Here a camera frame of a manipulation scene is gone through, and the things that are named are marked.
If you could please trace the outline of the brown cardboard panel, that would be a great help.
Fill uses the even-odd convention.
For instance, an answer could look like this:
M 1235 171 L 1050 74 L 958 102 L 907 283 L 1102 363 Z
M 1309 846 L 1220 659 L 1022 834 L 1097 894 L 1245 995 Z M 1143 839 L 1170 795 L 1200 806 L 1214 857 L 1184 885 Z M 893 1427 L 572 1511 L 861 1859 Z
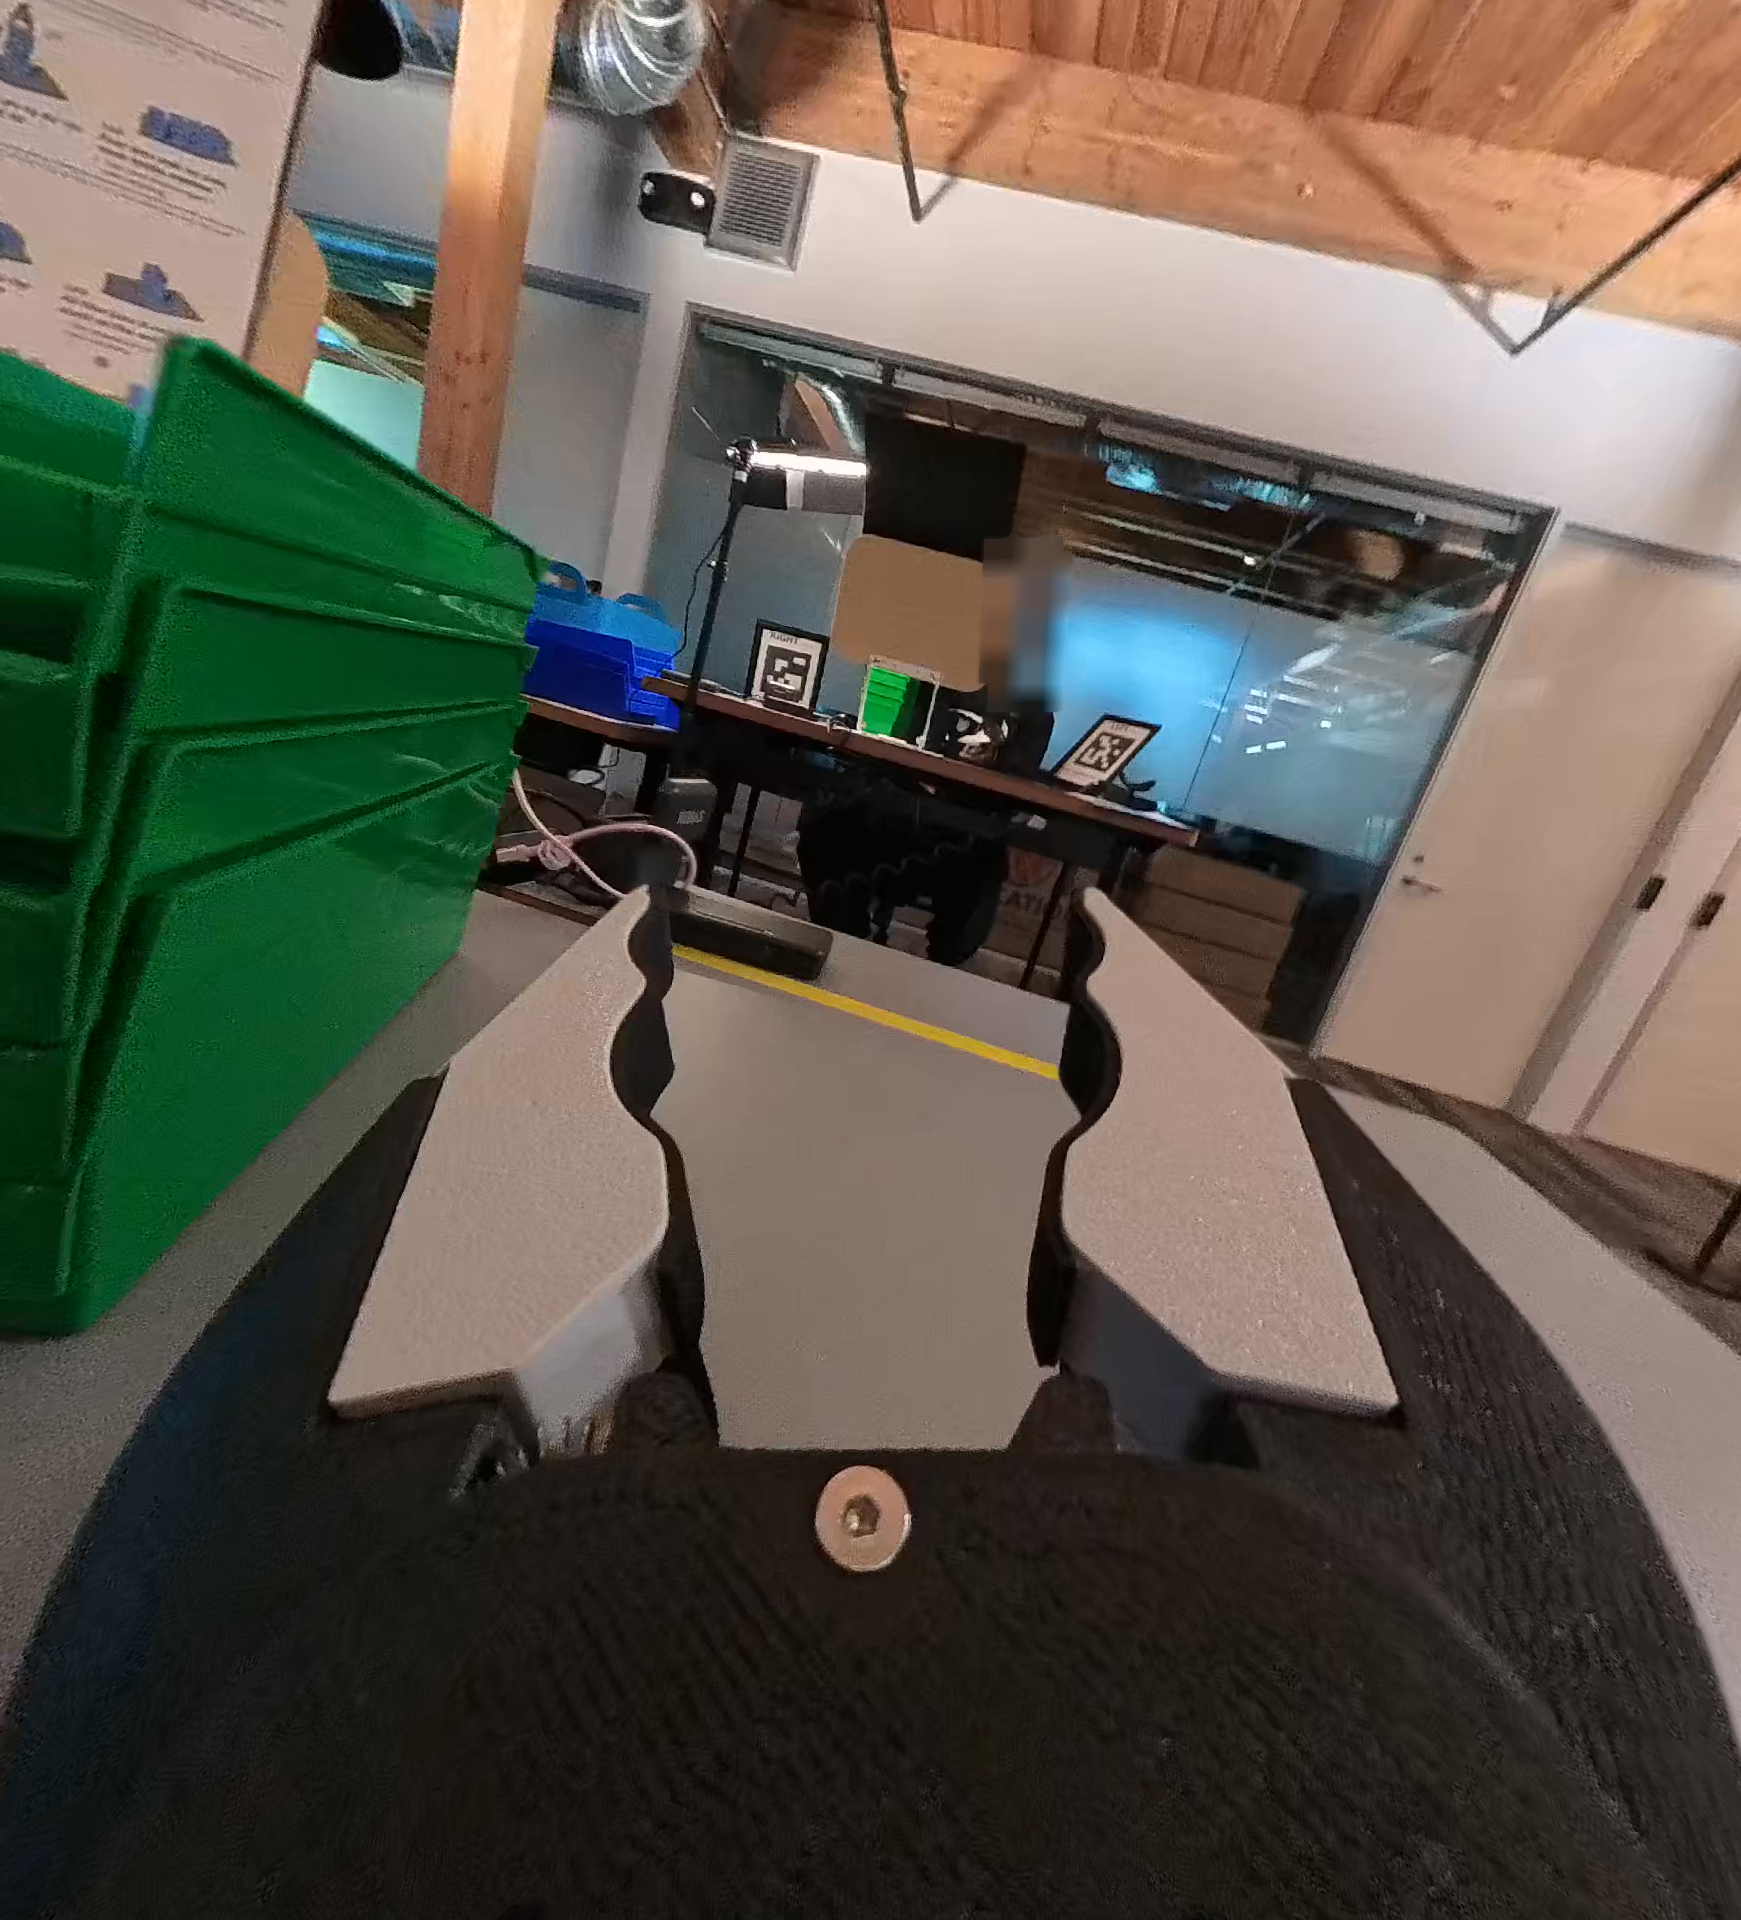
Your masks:
M 834 600 L 834 652 L 858 663 L 897 659 L 952 687 L 974 687 L 981 634 L 981 559 L 873 535 L 851 543 Z

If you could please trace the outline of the instruction poster board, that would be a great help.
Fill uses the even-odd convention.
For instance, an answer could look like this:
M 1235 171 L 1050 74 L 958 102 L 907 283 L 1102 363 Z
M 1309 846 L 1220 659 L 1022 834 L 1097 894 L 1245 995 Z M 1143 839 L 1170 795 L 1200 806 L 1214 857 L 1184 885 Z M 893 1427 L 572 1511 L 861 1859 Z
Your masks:
M 0 346 L 92 392 L 249 351 L 325 3 L 0 3 Z

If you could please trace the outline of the black wall screen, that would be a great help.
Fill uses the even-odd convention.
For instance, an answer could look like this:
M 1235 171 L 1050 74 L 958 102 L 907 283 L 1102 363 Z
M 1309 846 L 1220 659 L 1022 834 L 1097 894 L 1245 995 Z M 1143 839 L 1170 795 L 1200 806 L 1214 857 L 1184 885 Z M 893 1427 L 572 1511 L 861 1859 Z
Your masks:
M 863 416 L 861 535 L 982 563 L 1010 536 L 1026 445 L 897 413 Z

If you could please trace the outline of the green bins clear case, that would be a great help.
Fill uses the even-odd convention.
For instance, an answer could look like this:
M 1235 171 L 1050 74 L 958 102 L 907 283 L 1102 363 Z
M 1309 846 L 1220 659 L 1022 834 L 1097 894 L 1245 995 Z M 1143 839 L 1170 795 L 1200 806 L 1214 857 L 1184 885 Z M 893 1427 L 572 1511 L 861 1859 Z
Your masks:
M 858 682 L 855 730 L 866 738 L 920 745 L 941 684 L 941 672 L 930 667 L 886 656 L 866 659 Z

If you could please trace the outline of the framed fiducial tag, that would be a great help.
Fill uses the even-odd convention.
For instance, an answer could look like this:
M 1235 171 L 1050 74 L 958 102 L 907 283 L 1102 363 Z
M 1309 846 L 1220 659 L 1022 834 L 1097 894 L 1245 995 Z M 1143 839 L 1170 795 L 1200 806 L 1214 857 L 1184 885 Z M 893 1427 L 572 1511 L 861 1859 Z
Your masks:
M 825 682 L 830 636 L 756 619 L 745 662 L 743 699 L 759 706 L 813 714 Z
M 1049 781 L 1078 795 L 1099 795 L 1156 741 L 1157 723 L 1099 714 L 1049 771 Z

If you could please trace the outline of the stack of blue bins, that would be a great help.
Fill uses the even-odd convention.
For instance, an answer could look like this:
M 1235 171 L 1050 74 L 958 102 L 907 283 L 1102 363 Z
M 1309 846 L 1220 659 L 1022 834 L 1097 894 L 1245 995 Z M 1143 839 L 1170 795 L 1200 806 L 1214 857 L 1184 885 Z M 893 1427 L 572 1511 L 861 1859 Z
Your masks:
M 526 642 L 533 650 L 526 694 L 677 730 L 677 703 L 644 687 L 668 672 L 684 645 L 659 602 L 595 593 L 572 564 L 547 563 Z

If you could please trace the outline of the wooden workbench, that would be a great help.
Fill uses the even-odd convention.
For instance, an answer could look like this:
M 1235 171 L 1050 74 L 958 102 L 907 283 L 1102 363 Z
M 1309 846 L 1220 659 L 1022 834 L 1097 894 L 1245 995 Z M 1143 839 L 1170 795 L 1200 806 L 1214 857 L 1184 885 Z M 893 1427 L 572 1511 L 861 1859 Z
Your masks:
M 893 738 L 866 738 L 827 717 L 811 717 L 752 703 L 724 689 L 697 689 L 692 710 L 680 706 L 684 687 L 673 689 L 680 710 L 676 738 L 676 769 L 692 769 L 712 781 L 712 837 L 745 786 L 756 798 L 790 799 L 800 806 L 793 751 L 801 745 L 858 751 L 926 775 L 952 775 L 1010 798 L 1008 851 L 1033 854 L 1074 871 L 1092 871 L 1104 888 L 1115 888 L 1131 857 L 1156 848 L 1187 851 L 1194 846 L 1188 827 L 1166 823 L 1156 812 L 1123 807 L 1108 799 L 1078 798 L 1037 775 L 1008 775 L 974 759 L 936 754 Z
M 642 778 L 664 783 L 676 730 L 570 706 L 547 694 L 527 691 L 523 699 L 523 720 L 514 738 L 523 769 L 572 778 L 579 769 L 599 769 L 603 745 L 637 754 Z

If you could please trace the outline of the stack of cardboard boxes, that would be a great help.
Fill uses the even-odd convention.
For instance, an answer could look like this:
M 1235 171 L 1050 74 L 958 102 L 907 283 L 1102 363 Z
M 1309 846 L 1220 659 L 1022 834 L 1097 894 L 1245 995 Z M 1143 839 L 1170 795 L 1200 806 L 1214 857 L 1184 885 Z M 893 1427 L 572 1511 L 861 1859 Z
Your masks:
M 1008 854 L 996 915 L 969 963 L 988 977 L 1050 995 L 1063 966 L 1071 895 L 1092 871 Z M 1118 885 L 1118 906 L 1220 1005 L 1269 1032 L 1270 987 L 1303 911 L 1303 888 L 1198 851 L 1156 851 Z

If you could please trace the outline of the wooden post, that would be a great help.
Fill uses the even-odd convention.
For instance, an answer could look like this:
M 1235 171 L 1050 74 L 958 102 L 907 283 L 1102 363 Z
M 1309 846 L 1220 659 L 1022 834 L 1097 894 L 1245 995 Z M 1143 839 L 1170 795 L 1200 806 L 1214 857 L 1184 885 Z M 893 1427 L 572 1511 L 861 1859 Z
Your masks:
M 465 3 L 427 328 L 417 472 L 493 505 L 557 3 Z

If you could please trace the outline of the white door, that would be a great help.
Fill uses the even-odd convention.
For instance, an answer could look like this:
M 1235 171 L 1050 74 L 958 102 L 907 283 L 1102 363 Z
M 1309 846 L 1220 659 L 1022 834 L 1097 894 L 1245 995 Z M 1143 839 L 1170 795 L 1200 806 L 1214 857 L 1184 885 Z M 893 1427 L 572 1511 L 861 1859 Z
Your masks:
M 1741 837 L 1718 864 L 1663 881 L 1584 1000 L 1533 1124 L 1741 1179 Z
M 1741 563 L 1559 526 L 1310 1055 L 1529 1117 L 1741 717 Z

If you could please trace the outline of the metal air duct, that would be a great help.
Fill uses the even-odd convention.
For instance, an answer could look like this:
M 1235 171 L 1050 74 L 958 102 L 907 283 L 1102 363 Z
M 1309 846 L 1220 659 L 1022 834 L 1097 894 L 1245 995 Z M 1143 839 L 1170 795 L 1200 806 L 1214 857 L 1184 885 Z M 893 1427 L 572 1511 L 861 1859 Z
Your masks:
M 603 116 L 668 108 L 709 40 L 702 3 L 562 3 L 551 84 Z

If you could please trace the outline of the yellow tape strip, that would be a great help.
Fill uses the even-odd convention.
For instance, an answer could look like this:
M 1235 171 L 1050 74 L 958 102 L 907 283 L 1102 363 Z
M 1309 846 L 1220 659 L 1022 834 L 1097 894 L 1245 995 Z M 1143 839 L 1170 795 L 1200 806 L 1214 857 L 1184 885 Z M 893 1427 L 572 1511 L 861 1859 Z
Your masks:
M 697 950 L 697 946 L 676 946 L 673 954 L 677 962 L 684 962 L 685 966 L 694 966 L 700 971 L 716 971 L 724 977 L 732 977 L 732 980 L 741 980 L 741 983 L 748 983 L 748 987 L 759 987 L 759 988 L 818 1005 L 825 1011 L 835 1011 L 835 1015 L 845 1015 L 851 1019 L 878 1027 L 883 1032 L 897 1032 L 897 1034 L 914 1038 L 920 1042 L 931 1042 L 931 1045 L 941 1045 L 941 1048 L 948 1048 L 948 1052 L 958 1052 L 958 1055 L 969 1055 L 974 1059 L 995 1063 L 995 1066 L 1008 1068 L 1008 1070 L 1026 1070 L 1026 1075 L 1049 1079 L 1049 1083 L 1057 1079 L 1053 1063 L 1032 1056 L 1020 1048 L 1008 1048 L 1008 1045 L 1001 1045 L 1001 1042 L 991 1042 L 991 1041 L 969 1038 L 969 1034 L 955 1032 L 943 1022 L 900 1015 L 900 1011 L 893 1011 L 886 1005 L 876 1005 L 871 1000 L 841 995 L 841 993 L 834 993 L 834 988 L 825 988 L 825 987 L 817 987 L 811 980 L 800 980 L 800 977 L 790 977 L 790 974 L 781 974 L 781 971 L 752 966 L 752 963 L 743 963 L 738 957 L 714 954 L 714 953 L 705 953 L 705 950 Z

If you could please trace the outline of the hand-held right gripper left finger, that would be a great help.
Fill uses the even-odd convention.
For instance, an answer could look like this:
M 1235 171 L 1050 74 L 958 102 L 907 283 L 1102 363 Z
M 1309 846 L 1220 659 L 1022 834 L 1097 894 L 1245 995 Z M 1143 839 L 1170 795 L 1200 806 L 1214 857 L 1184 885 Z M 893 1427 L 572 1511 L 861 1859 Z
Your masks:
M 666 895 L 635 888 L 441 1075 L 326 1384 L 341 1420 L 497 1398 L 572 1441 L 668 1366 L 712 1408 L 673 1083 Z

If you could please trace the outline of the black flat box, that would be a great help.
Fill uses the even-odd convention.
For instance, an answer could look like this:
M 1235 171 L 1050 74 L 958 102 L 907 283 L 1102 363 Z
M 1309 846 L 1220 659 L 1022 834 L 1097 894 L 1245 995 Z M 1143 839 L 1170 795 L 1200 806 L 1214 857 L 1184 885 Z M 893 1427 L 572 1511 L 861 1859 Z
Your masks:
M 830 930 L 705 888 L 664 894 L 673 950 L 813 983 L 830 962 Z

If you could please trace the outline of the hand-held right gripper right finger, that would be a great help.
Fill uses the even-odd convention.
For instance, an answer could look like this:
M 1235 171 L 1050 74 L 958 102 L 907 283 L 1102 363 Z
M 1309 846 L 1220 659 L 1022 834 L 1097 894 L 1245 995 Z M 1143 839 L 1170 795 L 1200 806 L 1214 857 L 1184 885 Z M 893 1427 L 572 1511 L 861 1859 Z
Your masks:
M 1188 1459 L 1238 1405 L 1383 1422 L 1399 1387 L 1289 1068 L 1104 891 L 1071 911 L 1050 1145 L 1026 1274 L 1049 1367 L 1115 1438 Z

